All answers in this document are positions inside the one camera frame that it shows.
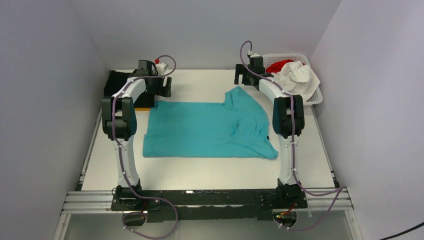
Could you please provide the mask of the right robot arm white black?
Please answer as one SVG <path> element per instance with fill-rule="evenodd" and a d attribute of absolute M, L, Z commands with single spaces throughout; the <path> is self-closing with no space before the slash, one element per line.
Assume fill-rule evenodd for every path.
<path fill-rule="evenodd" d="M 257 53 L 248 54 L 248 64 L 235 68 L 234 84 L 252 86 L 265 94 L 273 104 L 272 128 L 278 136 L 280 170 L 275 190 L 258 193 L 259 207 L 268 209 L 307 208 L 306 195 L 297 176 L 296 150 L 305 127 L 304 103 L 301 95 L 293 95 L 272 80 L 266 72 L 264 59 Z"/>

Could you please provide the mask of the turquoise t shirt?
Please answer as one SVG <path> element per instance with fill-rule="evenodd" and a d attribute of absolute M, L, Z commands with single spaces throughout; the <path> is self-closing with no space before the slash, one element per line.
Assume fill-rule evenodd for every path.
<path fill-rule="evenodd" d="M 262 158 L 278 151 L 263 107 L 237 86 L 223 102 L 157 101 L 143 140 L 145 158 Z"/>

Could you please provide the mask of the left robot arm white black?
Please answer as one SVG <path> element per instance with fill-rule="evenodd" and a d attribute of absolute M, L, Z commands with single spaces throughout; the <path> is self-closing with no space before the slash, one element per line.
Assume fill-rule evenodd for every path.
<path fill-rule="evenodd" d="M 145 195 L 136 169 L 134 137 L 138 123 L 134 103 L 144 93 L 170 96 L 172 80 L 166 75 L 167 69 L 168 64 L 159 59 L 139 60 L 138 68 L 127 75 L 123 86 L 101 100 L 102 130 L 112 142 L 118 167 L 118 183 L 112 190 L 113 211 L 146 212 L 160 208 L 160 193 Z"/>

